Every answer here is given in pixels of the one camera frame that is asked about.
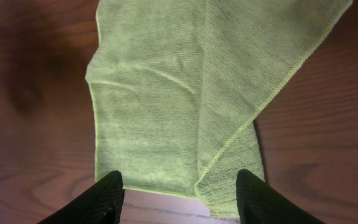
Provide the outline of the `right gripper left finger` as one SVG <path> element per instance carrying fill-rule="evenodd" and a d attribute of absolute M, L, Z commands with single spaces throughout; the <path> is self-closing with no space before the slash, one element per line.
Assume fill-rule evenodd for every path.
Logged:
<path fill-rule="evenodd" d="M 39 224 L 120 224 L 123 203 L 122 175 L 114 170 Z"/>

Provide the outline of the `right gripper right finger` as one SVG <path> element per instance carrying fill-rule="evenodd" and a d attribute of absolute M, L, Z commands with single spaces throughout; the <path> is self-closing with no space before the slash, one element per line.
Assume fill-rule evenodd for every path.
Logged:
<path fill-rule="evenodd" d="M 236 200 L 241 224 L 324 224 L 247 169 L 237 174 Z"/>

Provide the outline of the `large green microfiber cloth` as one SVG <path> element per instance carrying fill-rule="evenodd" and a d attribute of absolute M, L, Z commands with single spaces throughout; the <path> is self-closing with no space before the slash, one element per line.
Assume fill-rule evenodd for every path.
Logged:
<path fill-rule="evenodd" d="M 236 177 L 264 177 L 254 119 L 350 0 L 100 0 L 86 72 L 95 178 L 238 217 Z"/>

